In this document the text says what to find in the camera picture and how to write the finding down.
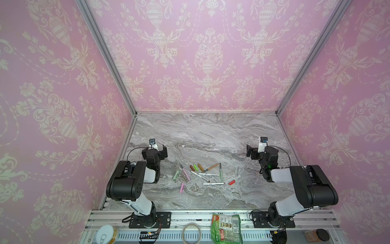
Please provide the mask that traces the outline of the light green pen cap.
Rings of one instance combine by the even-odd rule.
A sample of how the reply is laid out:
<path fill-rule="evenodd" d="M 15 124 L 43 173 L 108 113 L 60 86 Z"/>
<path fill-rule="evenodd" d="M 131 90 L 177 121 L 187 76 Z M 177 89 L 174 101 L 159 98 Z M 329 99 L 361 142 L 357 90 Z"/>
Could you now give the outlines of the light green pen cap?
<path fill-rule="evenodd" d="M 179 171 L 177 170 L 173 176 L 173 181 L 177 181 L 178 176 L 179 176 Z"/>

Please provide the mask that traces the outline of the light green pen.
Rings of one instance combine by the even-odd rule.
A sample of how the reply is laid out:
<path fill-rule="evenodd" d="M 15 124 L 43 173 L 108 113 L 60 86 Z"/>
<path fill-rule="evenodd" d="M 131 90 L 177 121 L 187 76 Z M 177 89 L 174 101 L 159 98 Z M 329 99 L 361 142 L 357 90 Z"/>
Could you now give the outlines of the light green pen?
<path fill-rule="evenodd" d="M 219 164 L 219 177 L 220 177 L 220 182 L 224 183 L 223 181 L 223 172 L 222 172 L 222 165 L 221 163 Z"/>

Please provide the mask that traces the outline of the tan brown pen cap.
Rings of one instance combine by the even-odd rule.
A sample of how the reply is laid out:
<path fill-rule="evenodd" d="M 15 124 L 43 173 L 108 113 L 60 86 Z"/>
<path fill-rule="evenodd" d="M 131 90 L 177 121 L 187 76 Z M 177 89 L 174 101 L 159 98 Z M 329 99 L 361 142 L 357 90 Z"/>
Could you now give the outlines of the tan brown pen cap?
<path fill-rule="evenodd" d="M 199 170 L 200 170 L 201 172 L 204 172 L 204 170 L 205 170 L 201 164 L 198 164 L 198 168 L 199 168 Z"/>

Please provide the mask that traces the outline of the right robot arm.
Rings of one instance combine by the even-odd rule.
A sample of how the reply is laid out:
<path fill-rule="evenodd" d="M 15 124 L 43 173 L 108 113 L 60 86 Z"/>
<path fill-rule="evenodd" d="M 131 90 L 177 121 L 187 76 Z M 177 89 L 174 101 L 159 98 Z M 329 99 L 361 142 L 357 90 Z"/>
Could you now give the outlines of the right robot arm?
<path fill-rule="evenodd" d="M 267 211 L 253 210 L 249 214 L 255 228 L 294 228 L 294 216 L 314 207 L 338 203 L 338 193 L 318 165 L 278 167 L 279 150 L 265 146 L 263 151 L 246 146 L 246 156 L 257 160 L 260 174 L 269 183 L 291 183 L 294 193 L 272 202 Z"/>

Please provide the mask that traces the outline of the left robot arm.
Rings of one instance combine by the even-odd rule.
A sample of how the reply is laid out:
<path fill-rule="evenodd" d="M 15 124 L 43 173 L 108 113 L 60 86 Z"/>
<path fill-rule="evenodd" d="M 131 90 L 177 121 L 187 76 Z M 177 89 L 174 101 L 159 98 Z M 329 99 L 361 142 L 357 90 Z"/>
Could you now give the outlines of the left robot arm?
<path fill-rule="evenodd" d="M 106 196 L 129 206 L 133 213 L 122 220 L 130 229 L 165 228 L 171 226 L 171 212 L 157 211 L 155 204 L 143 193 L 143 185 L 157 184 L 160 162 L 168 157 L 167 148 L 143 148 L 142 161 L 120 161 L 109 179 Z"/>

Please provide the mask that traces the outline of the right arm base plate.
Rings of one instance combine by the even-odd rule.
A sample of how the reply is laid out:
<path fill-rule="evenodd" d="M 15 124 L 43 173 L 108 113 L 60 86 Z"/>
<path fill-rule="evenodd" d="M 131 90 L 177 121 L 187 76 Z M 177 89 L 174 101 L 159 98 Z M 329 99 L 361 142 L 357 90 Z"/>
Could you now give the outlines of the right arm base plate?
<path fill-rule="evenodd" d="M 249 213 L 249 219 L 254 228 L 295 228 L 293 217 L 282 217 L 277 213 L 273 216 L 261 210 L 253 210 Z"/>

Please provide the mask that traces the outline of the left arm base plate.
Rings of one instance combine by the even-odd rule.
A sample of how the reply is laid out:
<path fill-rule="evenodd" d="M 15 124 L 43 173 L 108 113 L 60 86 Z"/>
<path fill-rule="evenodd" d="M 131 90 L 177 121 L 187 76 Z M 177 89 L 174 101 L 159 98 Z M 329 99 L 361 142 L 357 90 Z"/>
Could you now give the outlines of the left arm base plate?
<path fill-rule="evenodd" d="M 141 228 L 162 228 L 169 229 L 171 226 L 172 213 L 169 211 L 158 211 L 149 216 L 138 216 L 131 214 L 129 216 L 129 229 Z"/>

